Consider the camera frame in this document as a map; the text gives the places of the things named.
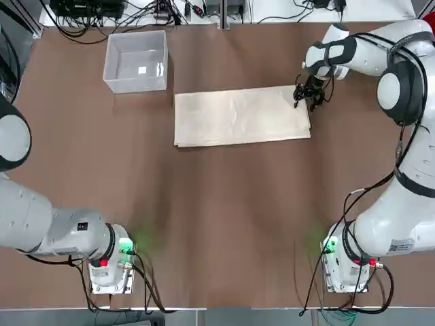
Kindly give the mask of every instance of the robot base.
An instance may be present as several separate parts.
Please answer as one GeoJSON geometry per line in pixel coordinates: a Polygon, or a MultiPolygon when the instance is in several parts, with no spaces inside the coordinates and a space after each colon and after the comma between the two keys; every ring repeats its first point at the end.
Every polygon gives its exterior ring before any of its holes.
{"type": "Polygon", "coordinates": [[[95,268],[89,265],[93,294],[130,294],[133,291],[134,270],[131,269],[133,257],[122,252],[123,244],[133,242],[126,230],[118,224],[112,224],[116,241],[114,253],[107,261],[107,266],[95,268]]]}
{"type": "MultiPolygon", "coordinates": [[[[324,279],[328,293],[354,293],[355,284],[358,281],[360,266],[351,261],[346,255],[343,248],[343,225],[339,225],[331,236],[327,244],[328,237],[320,244],[323,250],[326,246],[326,253],[322,256],[322,265],[324,268],[324,279]]],[[[360,282],[357,291],[364,289],[369,275],[369,266],[362,266],[360,282]]]]}

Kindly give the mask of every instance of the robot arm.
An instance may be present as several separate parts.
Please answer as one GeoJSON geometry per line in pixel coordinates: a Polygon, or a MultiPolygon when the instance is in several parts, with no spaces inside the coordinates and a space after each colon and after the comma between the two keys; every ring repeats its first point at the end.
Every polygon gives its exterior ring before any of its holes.
{"type": "Polygon", "coordinates": [[[105,223],[96,211],[55,209],[2,173],[24,163],[31,141],[26,120],[0,94],[0,246],[31,255],[85,257],[98,293],[131,292],[133,271],[120,265],[133,260],[126,253],[134,248],[122,226],[105,223]]]}
{"type": "MultiPolygon", "coordinates": [[[[422,20],[409,20],[371,33],[393,42],[405,40],[404,46],[416,54],[424,66],[428,98],[421,127],[400,165],[400,172],[396,171],[381,197],[353,223],[331,228],[331,231],[335,229],[329,234],[334,239],[334,248],[324,255],[329,292],[353,293],[355,287],[364,288],[368,265],[361,267],[358,278],[359,273],[355,271],[360,270],[360,265],[355,263],[355,254],[357,258],[361,254],[381,257],[435,249],[435,48],[432,29],[422,20]],[[348,232],[356,241],[347,236],[348,232]]],[[[415,62],[397,56],[389,60],[390,44],[369,37],[364,40],[347,36],[341,25],[331,26],[327,34],[335,35],[335,38],[315,43],[307,52],[302,67],[310,73],[310,78],[303,87],[312,87],[311,93],[295,92],[296,101],[301,99],[301,94],[312,94],[313,85],[322,89],[326,80],[333,76],[342,79],[346,74],[343,69],[352,69],[381,76],[378,102],[397,124],[410,125],[417,120],[422,112],[424,87],[422,72],[415,62]]]]}

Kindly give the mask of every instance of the beige cloth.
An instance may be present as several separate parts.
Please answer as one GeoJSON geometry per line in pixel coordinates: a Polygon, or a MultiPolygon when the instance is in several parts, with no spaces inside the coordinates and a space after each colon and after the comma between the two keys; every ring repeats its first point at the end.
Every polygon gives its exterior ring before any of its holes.
{"type": "Polygon", "coordinates": [[[305,101],[294,107],[294,86],[175,95],[179,147],[310,138],[305,101]]]}

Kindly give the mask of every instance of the plastic container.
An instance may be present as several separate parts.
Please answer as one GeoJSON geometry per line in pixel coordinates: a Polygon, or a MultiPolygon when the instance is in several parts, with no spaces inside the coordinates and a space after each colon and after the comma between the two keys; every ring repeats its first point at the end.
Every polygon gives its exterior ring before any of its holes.
{"type": "Polygon", "coordinates": [[[109,36],[103,80],[114,93],[166,90],[167,75],[165,31],[109,36]]]}

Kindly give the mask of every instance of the white label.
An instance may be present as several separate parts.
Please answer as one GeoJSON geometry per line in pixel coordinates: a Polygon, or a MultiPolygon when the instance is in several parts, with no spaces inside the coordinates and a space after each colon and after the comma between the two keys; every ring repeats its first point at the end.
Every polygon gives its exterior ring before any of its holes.
{"type": "Polygon", "coordinates": [[[100,270],[92,269],[92,276],[93,277],[105,277],[105,276],[109,276],[109,273],[106,272],[106,269],[107,268],[100,269],[100,270]]]}
{"type": "Polygon", "coordinates": [[[387,255],[403,255],[410,253],[414,248],[413,239],[391,240],[387,255]]]}

